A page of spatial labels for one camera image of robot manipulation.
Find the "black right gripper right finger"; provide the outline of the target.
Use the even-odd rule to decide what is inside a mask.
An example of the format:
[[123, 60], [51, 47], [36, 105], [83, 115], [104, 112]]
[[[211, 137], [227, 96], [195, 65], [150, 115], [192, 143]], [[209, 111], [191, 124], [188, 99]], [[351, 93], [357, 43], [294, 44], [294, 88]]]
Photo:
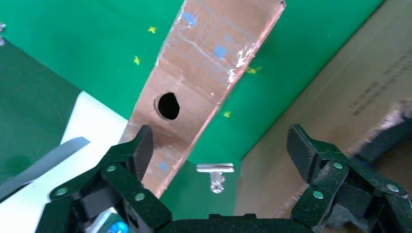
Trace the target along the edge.
[[299, 124], [288, 128], [287, 153], [308, 185], [291, 219], [320, 232], [336, 205], [368, 223], [371, 233], [409, 233], [412, 204], [407, 191], [350, 161], [335, 145], [312, 139]]

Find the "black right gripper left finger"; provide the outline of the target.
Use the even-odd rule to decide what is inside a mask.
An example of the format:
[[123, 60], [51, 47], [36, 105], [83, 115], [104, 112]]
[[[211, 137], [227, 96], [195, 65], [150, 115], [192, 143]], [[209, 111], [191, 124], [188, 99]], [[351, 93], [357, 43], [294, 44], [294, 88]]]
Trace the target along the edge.
[[157, 233], [172, 221], [170, 210], [142, 184], [154, 153], [150, 126], [112, 146], [90, 170], [56, 187], [44, 207], [38, 233], [84, 233], [114, 208], [138, 233]]

